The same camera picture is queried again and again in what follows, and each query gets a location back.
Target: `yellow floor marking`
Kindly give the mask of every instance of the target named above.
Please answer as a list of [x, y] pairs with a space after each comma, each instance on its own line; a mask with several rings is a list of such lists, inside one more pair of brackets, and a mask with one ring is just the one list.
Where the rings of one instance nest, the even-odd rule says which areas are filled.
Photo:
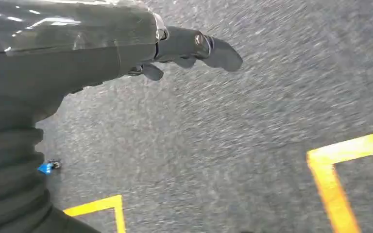
[[122, 208], [122, 196], [117, 195], [102, 200], [97, 200], [91, 203], [75, 206], [64, 210], [65, 214], [69, 216], [86, 215], [96, 211], [114, 208], [115, 222], [117, 225], [117, 233], [125, 233], [125, 220]]
[[354, 212], [339, 181], [334, 164], [373, 155], [373, 134], [307, 153], [318, 192], [336, 233], [360, 233]]

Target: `reflective surface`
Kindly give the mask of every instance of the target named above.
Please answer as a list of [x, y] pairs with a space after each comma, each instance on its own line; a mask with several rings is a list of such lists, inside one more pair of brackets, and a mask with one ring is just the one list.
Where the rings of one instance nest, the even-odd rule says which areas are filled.
[[132, 0], [0, 0], [0, 50], [153, 44], [158, 19]]

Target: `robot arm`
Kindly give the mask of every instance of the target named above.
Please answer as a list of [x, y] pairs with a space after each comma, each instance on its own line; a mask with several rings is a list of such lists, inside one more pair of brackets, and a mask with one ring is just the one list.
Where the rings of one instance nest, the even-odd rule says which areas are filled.
[[153, 63], [191, 68], [196, 60], [238, 70], [226, 42], [166, 27], [130, 0], [0, 0], [0, 233], [96, 233], [54, 208], [35, 123], [63, 98], [123, 75], [159, 80]]

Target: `gray carpet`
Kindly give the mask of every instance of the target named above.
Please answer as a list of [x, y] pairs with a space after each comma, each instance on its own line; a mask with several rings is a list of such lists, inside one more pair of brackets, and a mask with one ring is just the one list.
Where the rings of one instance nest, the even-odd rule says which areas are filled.
[[[373, 133], [373, 0], [148, 5], [231, 42], [245, 64], [160, 65], [161, 82], [123, 77], [68, 96], [39, 124], [39, 149], [64, 162], [55, 204], [121, 194], [129, 233], [331, 232], [305, 153]], [[373, 233], [373, 157], [339, 167]], [[85, 220], [114, 230], [108, 213]]]

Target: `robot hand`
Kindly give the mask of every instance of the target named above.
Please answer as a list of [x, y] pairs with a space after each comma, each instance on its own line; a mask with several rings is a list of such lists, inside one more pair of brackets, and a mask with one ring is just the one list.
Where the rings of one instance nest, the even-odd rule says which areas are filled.
[[164, 72], [154, 66], [153, 62], [174, 62], [180, 67], [191, 68], [197, 60], [213, 68], [237, 71], [242, 65], [242, 58], [227, 42], [202, 34], [200, 31], [168, 27], [163, 39], [156, 44], [156, 56], [134, 67], [128, 75], [144, 74], [151, 80], [160, 80]]

